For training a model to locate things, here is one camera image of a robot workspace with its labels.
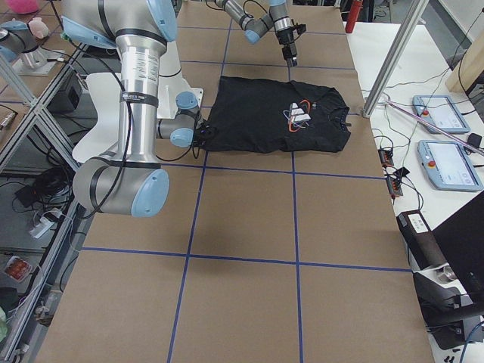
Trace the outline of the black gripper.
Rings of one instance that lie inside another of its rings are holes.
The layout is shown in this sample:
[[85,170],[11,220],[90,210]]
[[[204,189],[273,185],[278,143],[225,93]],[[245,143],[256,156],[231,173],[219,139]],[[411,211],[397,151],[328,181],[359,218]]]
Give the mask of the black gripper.
[[216,135],[216,127],[211,126],[207,120],[202,119],[195,126],[192,146],[204,148],[204,145]]
[[305,23],[276,22],[275,34],[282,46],[283,58],[288,67],[296,67],[297,49],[296,40],[306,31]]

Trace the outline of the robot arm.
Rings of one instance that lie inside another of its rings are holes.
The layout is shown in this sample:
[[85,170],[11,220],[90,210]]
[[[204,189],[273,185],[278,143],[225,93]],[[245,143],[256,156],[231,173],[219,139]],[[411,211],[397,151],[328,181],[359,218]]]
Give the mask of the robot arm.
[[259,18],[245,9],[247,1],[242,5],[238,1],[232,0],[213,1],[213,3],[212,7],[209,5],[209,1],[206,1],[209,8],[213,10],[217,8],[228,14],[244,31],[247,41],[252,45],[256,44],[270,30],[274,30],[287,66],[296,67],[298,65],[296,41],[307,31],[307,25],[296,23],[290,17],[286,1],[269,1],[268,9],[264,9],[260,3],[254,1],[264,11]]
[[203,122],[196,96],[181,92],[172,121],[159,121],[160,58],[178,35],[170,1],[66,1],[62,22],[67,36],[117,50],[121,73],[117,142],[85,161],[73,192],[91,213],[134,217],[156,215],[169,193],[169,175],[155,152],[158,135],[177,147],[192,147]]

